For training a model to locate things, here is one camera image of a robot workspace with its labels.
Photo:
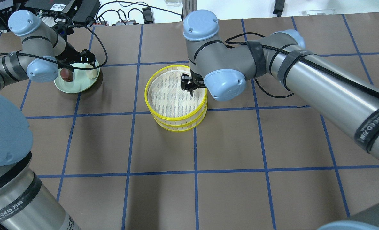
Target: label sticker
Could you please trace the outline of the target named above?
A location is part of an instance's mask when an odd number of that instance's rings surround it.
[[[55,3],[50,10],[62,12],[66,5]]]
[[[64,222],[59,230],[80,230],[80,228],[66,212]]]

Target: light blue joint cap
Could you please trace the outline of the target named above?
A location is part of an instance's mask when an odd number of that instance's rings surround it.
[[[287,29],[284,31],[274,32],[274,34],[276,34],[276,33],[287,34],[287,35],[291,36],[300,47],[302,47],[304,49],[306,48],[305,39],[299,34],[298,31],[296,31],[294,29]]]
[[[0,166],[22,160],[30,151],[33,135],[20,110],[0,95]]]
[[[379,230],[379,227],[359,221],[335,221],[321,226],[318,230]]]
[[[188,14],[184,20],[184,37],[189,41],[203,41],[215,36],[219,31],[216,15],[200,9]]]
[[[204,84],[217,101],[228,101],[246,89],[245,76],[238,70],[222,69],[209,73]]]
[[[56,59],[51,56],[43,57],[56,61]],[[35,59],[27,66],[26,74],[32,81],[39,83],[49,82],[58,77],[58,65],[50,61]]]
[[[32,33],[41,23],[40,18],[24,9],[14,12],[8,20],[9,29],[19,37]]]

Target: black device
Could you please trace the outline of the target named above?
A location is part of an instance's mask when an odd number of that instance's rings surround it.
[[[276,0],[275,7],[273,8],[273,14],[276,14],[278,17],[282,15],[283,8],[285,7],[285,0]]]
[[[43,10],[45,16],[58,18],[73,17],[81,5],[81,0],[29,0],[25,3],[27,10],[35,14]]]
[[[75,24],[88,25],[94,21],[97,12],[99,11],[99,0],[83,0],[72,21]]]
[[[143,14],[144,14],[144,24],[151,24],[154,23],[154,17],[153,12],[151,11],[150,7],[143,8]]]

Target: white plate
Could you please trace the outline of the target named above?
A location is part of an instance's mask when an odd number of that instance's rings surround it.
[[[85,68],[86,64],[83,63],[74,63],[71,64],[73,67]],[[100,68],[97,69],[97,76],[93,79],[90,79],[86,75],[86,71],[88,70],[74,70],[73,72],[73,81],[66,82],[60,76],[60,70],[58,77],[54,80],[55,86],[62,92],[65,93],[80,93],[88,88],[90,88],[98,79],[100,74]]]

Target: brown table surface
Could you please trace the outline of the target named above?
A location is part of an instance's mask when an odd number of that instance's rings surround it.
[[[307,49],[379,87],[379,13],[219,24],[223,39],[295,28]],[[91,89],[25,80],[1,91],[30,123],[31,168],[83,230],[307,230],[379,203],[379,162],[297,96],[249,82],[231,101],[209,96],[196,129],[159,127],[144,87],[160,68],[188,64],[182,22],[95,32],[109,61]],[[103,61],[87,30],[69,41]],[[0,52],[16,50],[20,39],[0,34]],[[259,81],[288,93],[269,75]]]

